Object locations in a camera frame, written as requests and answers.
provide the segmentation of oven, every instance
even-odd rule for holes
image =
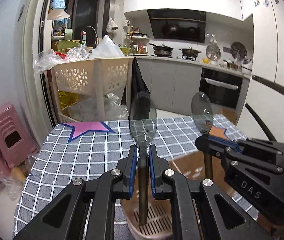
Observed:
[[[202,69],[200,91],[211,103],[236,108],[242,86],[242,78],[224,72]]]

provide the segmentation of green bowl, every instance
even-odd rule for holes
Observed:
[[[120,50],[123,52],[125,56],[127,56],[130,52],[130,48],[127,47],[121,47]]]

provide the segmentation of blue plaid tablecloth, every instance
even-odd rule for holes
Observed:
[[[47,136],[31,175],[26,179],[14,214],[13,236],[38,214],[73,179],[91,180],[116,167],[117,161],[128,156],[135,144],[128,121],[109,121],[115,133],[88,132],[67,143],[71,128],[57,125]],[[229,139],[246,136],[222,114],[214,116],[213,124],[225,128]],[[191,117],[158,119],[152,143],[159,157],[168,160],[196,151],[195,139],[201,134]],[[258,211],[238,193],[233,199],[253,218]],[[116,201],[114,240],[133,240],[125,216]]]

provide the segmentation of oven handle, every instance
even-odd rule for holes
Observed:
[[[213,80],[213,79],[210,79],[210,78],[205,78],[205,81],[207,83],[211,84],[211,85],[218,86],[218,87],[223,87],[223,88],[232,89],[232,90],[238,89],[238,86],[236,86],[236,85],[230,85],[230,84],[223,83],[223,82],[220,82],[220,81],[216,81],[216,80]]]

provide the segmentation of black range hood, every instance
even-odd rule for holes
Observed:
[[[204,43],[206,12],[186,9],[147,10],[155,39]]]

